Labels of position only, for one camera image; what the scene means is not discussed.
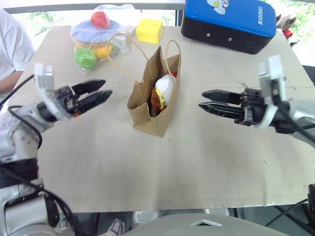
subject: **red toy apple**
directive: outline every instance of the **red toy apple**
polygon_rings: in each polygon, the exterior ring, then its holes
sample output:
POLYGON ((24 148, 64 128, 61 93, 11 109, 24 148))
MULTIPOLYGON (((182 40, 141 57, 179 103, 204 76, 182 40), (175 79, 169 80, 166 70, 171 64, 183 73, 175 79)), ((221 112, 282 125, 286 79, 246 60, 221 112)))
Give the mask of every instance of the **red toy apple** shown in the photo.
POLYGON ((103 11, 97 11, 93 13, 91 21, 96 28, 102 29, 107 29, 110 23, 109 18, 103 11))

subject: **blue case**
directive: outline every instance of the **blue case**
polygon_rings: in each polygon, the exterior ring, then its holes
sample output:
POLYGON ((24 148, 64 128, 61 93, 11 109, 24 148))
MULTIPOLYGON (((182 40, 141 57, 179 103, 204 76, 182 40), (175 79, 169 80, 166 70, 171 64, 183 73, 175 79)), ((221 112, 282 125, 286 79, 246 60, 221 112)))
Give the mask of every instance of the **blue case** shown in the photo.
POLYGON ((259 0, 186 0, 182 34, 257 54, 276 34, 272 6, 259 0))

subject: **brown paper bag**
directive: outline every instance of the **brown paper bag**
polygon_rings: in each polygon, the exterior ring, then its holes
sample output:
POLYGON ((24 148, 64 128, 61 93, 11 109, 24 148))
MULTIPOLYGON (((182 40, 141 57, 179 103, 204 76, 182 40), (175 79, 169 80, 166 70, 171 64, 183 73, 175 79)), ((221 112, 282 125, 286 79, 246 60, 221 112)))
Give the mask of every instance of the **brown paper bag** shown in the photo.
POLYGON ((133 127, 137 130, 163 137, 169 120, 171 119, 174 112, 180 89, 181 52, 179 45, 174 40, 170 40, 168 42, 166 47, 166 57, 171 42, 176 44, 179 49, 179 54, 167 58, 167 60, 163 59, 161 46, 159 46, 153 56, 148 59, 138 44, 128 36, 126 37, 138 47, 138 49, 147 59, 147 65, 143 73, 142 82, 138 82, 136 79, 130 76, 129 73, 121 69, 110 57, 108 57, 108 59, 116 68, 126 74, 134 82, 133 91, 127 103, 129 113, 133 120, 133 127), (166 108, 158 116, 151 117, 148 104, 151 98, 151 90, 155 86, 155 83, 158 79, 166 74, 171 74, 171 72, 177 73, 177 77, 173 79, 174 88, 170 101, 166 108))

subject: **white tabletop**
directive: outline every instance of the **white tabletop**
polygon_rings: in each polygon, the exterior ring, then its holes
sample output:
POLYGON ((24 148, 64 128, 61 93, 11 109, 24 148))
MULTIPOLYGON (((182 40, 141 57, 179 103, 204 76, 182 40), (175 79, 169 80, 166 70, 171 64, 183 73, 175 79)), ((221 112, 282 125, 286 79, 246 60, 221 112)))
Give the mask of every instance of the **white tabletop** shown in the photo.
MULTIPOLYGON (((35 62, 54 67, 56 88, 86 80, 74 65, 69 30, 50 30, 20 81, 32 74, 35 62)), ((107 80, 104 89, 113 90, 108 101, 43 134, 38 160, 46 188, 74 212, 282 205, 306 198, 308 184, 315 182, 311 146, 273 128, 236 125, 197 105, 209 89, 241 92, 242 82, 259 87, 258 63, 275 54, 283 61, 288 97, 315 99, 283 34, 277 32, 257 55, 186 39, 175 27, 164 28, 163 52, 169 39, 181 46, 182 80, 164 138, 132 128, 126 103, 133 83, 104 63, 88 78, 107 80)), ((149 56, 157 48, 139 44, 149 56)), ((116 62, 141 78, 145 60, 136 47, 116 62)), ((38 101, 29 82, 10 104, 38 101)))

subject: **yellow sponge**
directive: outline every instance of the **yellow sponge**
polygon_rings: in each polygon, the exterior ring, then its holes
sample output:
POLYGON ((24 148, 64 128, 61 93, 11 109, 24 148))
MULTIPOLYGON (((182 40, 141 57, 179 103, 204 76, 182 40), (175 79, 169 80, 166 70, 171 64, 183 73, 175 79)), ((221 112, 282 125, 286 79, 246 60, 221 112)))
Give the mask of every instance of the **yellow sponge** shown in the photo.
POLYGON ((158 44, 163 33, 163 22, 142 19, 136 29, 136 33, 139 41, 158 44))

